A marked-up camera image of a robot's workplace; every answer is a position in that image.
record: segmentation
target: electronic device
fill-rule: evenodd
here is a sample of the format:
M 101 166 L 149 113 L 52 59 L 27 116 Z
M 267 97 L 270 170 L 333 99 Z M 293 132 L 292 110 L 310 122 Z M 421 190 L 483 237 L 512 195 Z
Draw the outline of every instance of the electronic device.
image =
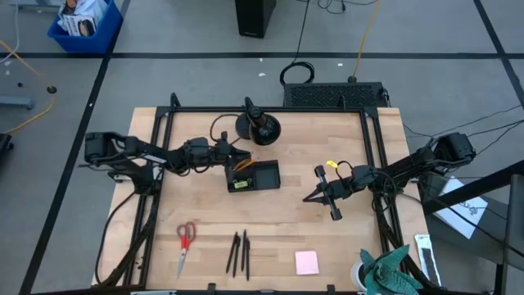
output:
M 246 111 L 235 122 L 238 136 L 262 146 L 274 143 L 282 131 L 277 118 L 264 114 L 260 107 L 253 105 L 250 98 L 245 99 L 245 104 Z
M 238 33 L 263 38 L 277 0 L 235 0 Z
M 389 96 L 380 82 L 305 83 L 284 85 L 285 107 L 388 107 Z

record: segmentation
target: yellow cable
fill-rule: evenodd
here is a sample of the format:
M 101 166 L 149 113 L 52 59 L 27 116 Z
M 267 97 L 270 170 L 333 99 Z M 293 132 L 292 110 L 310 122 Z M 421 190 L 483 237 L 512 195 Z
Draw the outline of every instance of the yellow cable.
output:
M 18 54 L 16 54 L 16 52 L 14 52 L 5 42 L 3 42 L 3 40 L 0 40 L 0 44 L 5 48 L 7 49 L 7 51 L 9 51 L 10 53 L 12 53 L 13 56 L 15 56 L 16 58 L 18 58 L 18 60 L 24 65 L 26 66 L 28 69 L 30 69 L 33 73 L 35 73 L 37 76 L 38 76 L 38 79 L 40 81 L 43 80 L 43 77 L 40 75 L 40 73 L 35 70 L 32 66 L 30 66 L 27 62 L 24 61 L 24 59 L 22 57 L 20 57 Z M 47 114 L 51 109 L 52 107 L 54 106 L 54 103 L 55 103 L 55 96 L 51 96 L 51 102 L 49 103 L 49 106 L 44 110 L 44 111 L 41 111 L 39 112 L 37 115 L 33 116 L 31 119 L 25 121 L 24 123 L 16 126 L 15 128 L 13 129 L 10 129 L 6 132 L 4 132 L 4 134 L 11 134 L 13 132 L 16 132 L 18 131 L 19 129 L 21 129 L 22 127 L 26 126 L 27 124 L 37 120 L 38 118 L 44 116 L 45 114 Z
M 355 66 L 355 70 L 353 71 L 354 77 L 356 77 L 357 75 L 357 70 L 359 69 L 359 64 L 360 64 L 360 56 L 362 55 L 362 51 L 364 50 L 364 45 L 366 44 L 366 38 L 368 37 L 369 29 L 371 29 L 371 25 L 373 24 L 373 21 L 375 20 L 375 16 L 377 15 L 379 6 L 380 6 L 380 0 L 377 0 L 375 4 L 375 8 L 373 9 L 373 14 L 371 15 L 371 18 L 369 18 L 368 27 L 366 28 L 366 32 L 364 33 L 364 36 L 362 37 L 362 43 L 360 44 L 359 55 L 357 56 L 357 64 Z

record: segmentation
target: wooden tabletop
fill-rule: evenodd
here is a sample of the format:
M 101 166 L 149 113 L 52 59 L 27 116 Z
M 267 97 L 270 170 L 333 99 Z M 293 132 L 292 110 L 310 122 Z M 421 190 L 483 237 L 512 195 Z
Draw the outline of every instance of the wooden tabletop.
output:
M 148 142 L 155 108 L 136 108 L 129 134 Z M 179 148 L 190 138 L 209 137 L 213 119 L 219 113 L 177 113 L 169 149 Z M 187 177 L 167 173 L 164 177 L 156 235 L 151 254 L 147 288 L 207 289 L 216 283 L 218 290 L 326 290 L 335 284 L 337 291 L 353 291 L 350 268 L 359 261 L 360 249 L 374 256 L 381 254 L 377 219 L 371 208 L 368 190 L 338 200 L 343 219 L 332 221 L 329 207 L 303 203 L 318 183 L 313 168 L 327 160 L 349 161 L 353 166 L 365 165 L 363 135 L 358 114 L 350 113 L 275 113 L 282 125 L 276 143 L 266 147 L 241 140 L 237 148 L 252 152 L 258 161 L 277 159 L 282 186 L 280 189 L 247 193 L 228 193 L 223 167 L 210 168 L 204 174 L 194 171 Z M 384 144 L 389 163 L 409 154 L 400 112 L 396 108 L 379 109 Z M 237 135 L 234 117 L 224 117 L 215 125 L 215 137 L 228 131 L 229 141 Z M 374 159 L 380 166 L 373 133 L 368 121 Z M 160 128 L 159 145 L 164 126 Z M 325 166 L 326 178 L 337 176 Z M 349 175 L 349 167 L 339 169 Z M 133 185 L 117 184 L 111 210 L 133 191 Z M 418 197 L 414 184 L 405 192 Z M 100 263 L 100 274 L 106 278 L 129 247 L 138 197 L 132 199 L 115 215 L 107 231 Z M 415 234 L 427 234 L 421 205 L 399 195 L 396 200 L 404 243 L 411 245 L 410 255 L 419 264 Z M 183 273 L 177 279 L 180 241 L 178 225 L 196 223 L 197 237 L 187 254 Z M 251 240 L 251 277 L 240 272 L 225 274 L 233 235 L 246 229 Z M 318 255 L 319 275 L 296 275 L 295 252 L 314 250 Z M 134 282 L 142 255 L 135 262 Z

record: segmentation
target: black pen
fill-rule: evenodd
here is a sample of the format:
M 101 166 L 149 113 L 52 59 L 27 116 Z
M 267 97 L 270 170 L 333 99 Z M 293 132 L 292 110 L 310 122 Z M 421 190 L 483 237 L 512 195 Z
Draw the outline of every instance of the black pen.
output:
M 233 262 L 233 278 L 237 274 L 238 248 L 240 247 L 240 237 L 236 234 L 235 238 L 237 239 L 237 243 L 235 244 L 235 261 Z
M 251 241 L 246 238 L 246 279 L 249 280 L 249 251 L 251 250 Z
M 247 239 L 247 233 L 244 229 L 244 235 L 242 236 L 242 263 L 241 263 L 241 269 L 244 271 L 244 265 L 246 263 L 246 239 Z
M 229 252 L 228 266 L 226 266 L 226 274 L 229 271 L 229 266 L 231 266 L 231 258 L 233 258 L 233 249 L 235 248 L 235 245 L 237 244 L 237 238 L 239 238 L 238 232 L 235 232 L 235 235 L 233 236 L 233 244 L 231 244 L 231 252 Z

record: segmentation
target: yellow tag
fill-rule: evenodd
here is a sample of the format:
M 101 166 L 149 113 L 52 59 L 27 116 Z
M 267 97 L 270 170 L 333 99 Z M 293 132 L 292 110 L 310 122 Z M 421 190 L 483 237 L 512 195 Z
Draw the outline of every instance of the yellow tag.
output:
M 247 184 L 247 181 L 239 181 L 235 184 L 233 184 L 235 186 L 235 189 L 239 189 L 239 188 L 247 188 L 248 184 Z
M 331 161 L 331 160 L 330 160 L 330 161 L 327 161 L 326 164 L 327 164 L 327 165 L 330 165 L 330 166 L 333 167 L 333 168 L 338 168 L 338 165 L 337 165 L 334 161 Z

